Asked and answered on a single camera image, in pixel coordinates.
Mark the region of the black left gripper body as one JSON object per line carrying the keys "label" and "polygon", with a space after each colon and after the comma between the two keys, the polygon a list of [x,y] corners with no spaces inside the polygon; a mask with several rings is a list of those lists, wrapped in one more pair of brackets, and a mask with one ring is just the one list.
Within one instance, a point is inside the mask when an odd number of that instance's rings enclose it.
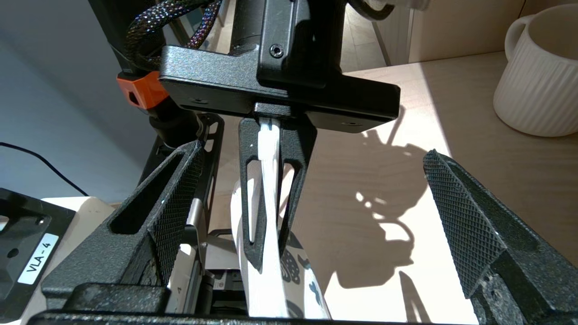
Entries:
{"label": "black left gripper body", "polygon": [[165,46],[159,80],[182,108],[246,117],[256,103],[291,107],[325,130],[358,133],[399,116],[401,89],[393,84],[337,74],[322,89],[260,85],[257,49],[240,56]]}

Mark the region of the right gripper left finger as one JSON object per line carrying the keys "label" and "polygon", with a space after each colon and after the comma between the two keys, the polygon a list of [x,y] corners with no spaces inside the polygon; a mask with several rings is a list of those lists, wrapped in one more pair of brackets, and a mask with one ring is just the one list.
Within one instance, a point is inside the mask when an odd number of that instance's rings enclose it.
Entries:
{"label": "right gripper left finger", "polygon": [[47,308],[85,283],[167,286],[203,164],[200,141],[174,150],[46,276]]}

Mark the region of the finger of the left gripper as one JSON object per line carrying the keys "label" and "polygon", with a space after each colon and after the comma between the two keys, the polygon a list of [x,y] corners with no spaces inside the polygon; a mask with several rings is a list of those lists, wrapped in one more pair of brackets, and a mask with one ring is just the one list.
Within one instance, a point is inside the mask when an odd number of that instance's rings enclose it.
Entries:
{"label": "finger of the left gripper", "polygon": [[282,257],[287,243],[291,227],[297,212],[299,198],[305,184],[306,173],[312,156],[317,129],[310,120],[281,120],[280,139],[276,167],[276,180],[278,181],[277,198],[280,198],[282,168],[285,164],[291,165],[294,169],[294,176],[289,190],[287,205],[278,232],[279,256]]}
{"label": "finger of the left gripper", "polygon": [[242,247],[245,257],[257,270],[262,271],[263,255],[265,247],[265,202],[264,198],[257,196],[258,203],[254,220],[256,228],[253,239],[250,239],[251,222],[249,220],[250,209],[248,207],[247,166],[250,162],[258,160],[258,132],[260,124],[255,119],[242,119],[239,124],[239,171],[241,191],[241,222],[242,222]]}

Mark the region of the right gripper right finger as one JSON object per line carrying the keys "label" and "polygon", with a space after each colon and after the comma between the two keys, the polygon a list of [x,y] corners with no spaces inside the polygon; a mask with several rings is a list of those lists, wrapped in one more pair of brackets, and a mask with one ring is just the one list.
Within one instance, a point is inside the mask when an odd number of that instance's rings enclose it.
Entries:
{"label": "right gripper right finger", "polygon": [[466,299],[481,325],[575,325],[578,270],[452,158],[424,157]]}

